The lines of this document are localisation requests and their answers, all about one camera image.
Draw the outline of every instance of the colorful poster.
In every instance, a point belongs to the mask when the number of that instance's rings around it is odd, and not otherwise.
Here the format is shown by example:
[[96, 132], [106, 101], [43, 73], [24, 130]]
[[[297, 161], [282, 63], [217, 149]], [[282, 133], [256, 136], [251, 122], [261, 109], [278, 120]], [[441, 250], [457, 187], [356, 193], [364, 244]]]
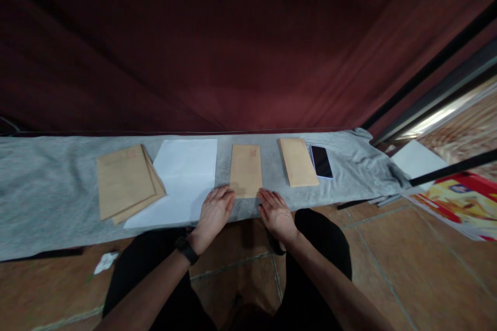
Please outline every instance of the colorful poster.
[[497, 184], [464, 172], [407, 197], [473, 240], [497, 240]]

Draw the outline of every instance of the wristwatch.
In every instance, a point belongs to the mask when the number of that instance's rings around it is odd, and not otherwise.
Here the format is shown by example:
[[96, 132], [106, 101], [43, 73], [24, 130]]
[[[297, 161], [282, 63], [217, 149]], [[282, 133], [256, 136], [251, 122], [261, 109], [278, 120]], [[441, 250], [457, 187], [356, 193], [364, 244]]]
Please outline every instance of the wristwatch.
[[198, 260], [197, 253], [193, 250], [189, 241], [187, 241], [184, 237], [179, 237], [174, 244], [176, 249], [180, 251], [182, 254], [186, 256], [186, 258], [190, 261], [191, 265], [194, 265]]

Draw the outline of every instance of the phone screen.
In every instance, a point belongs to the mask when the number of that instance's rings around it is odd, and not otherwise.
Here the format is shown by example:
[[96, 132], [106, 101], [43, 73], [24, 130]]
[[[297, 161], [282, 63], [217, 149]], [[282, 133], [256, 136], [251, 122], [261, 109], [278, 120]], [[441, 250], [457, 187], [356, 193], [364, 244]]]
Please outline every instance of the phone screen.
[[316, 175], [319, 177], [333, 178], [326, 149], [324, 147], [311, 146], [311, 153]]

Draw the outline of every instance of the tiled floor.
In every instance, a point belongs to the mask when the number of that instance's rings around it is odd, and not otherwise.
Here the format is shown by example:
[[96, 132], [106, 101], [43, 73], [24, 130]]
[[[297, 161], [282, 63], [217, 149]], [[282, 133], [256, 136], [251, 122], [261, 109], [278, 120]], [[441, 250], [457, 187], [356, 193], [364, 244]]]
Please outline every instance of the tiled floor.
[[[396, 329], [497, 329], [497, 244], [473, 242], [404, 199], [381, 209], [364, 203], [315, 210], [342, 227], [353, 282]], [[0, 324], [92, 329], [112, 269], [91, 273], [104, 252], [129, 242], [88, 247], [82, 257], [0, 264]], [[229, 323], [234, 304], [274, 313], [285, 290], [285, 259], [269, 252], [260, 220], [227, 225], [190, 273], [219, 328]]]

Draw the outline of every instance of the hand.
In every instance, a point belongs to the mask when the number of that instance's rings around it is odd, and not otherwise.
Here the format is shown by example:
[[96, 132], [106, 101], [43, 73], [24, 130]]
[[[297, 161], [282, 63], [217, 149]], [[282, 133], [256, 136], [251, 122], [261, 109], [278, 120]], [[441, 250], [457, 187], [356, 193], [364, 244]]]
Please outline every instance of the hand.
[[207, 195], [202, 204], [198, 225], [187, 238], [197, 255], [201, 255], [210, 246], [226, 225], [234, 203], [235, 192], [229, 186], [214, 189]]
[[262, 188], [259, 189], [257, 197], [262, 203], [258, 209], [264, 225], [277, 240], [289, 247], [297, 238], [299, 231], [285, 201], [277, 192]]

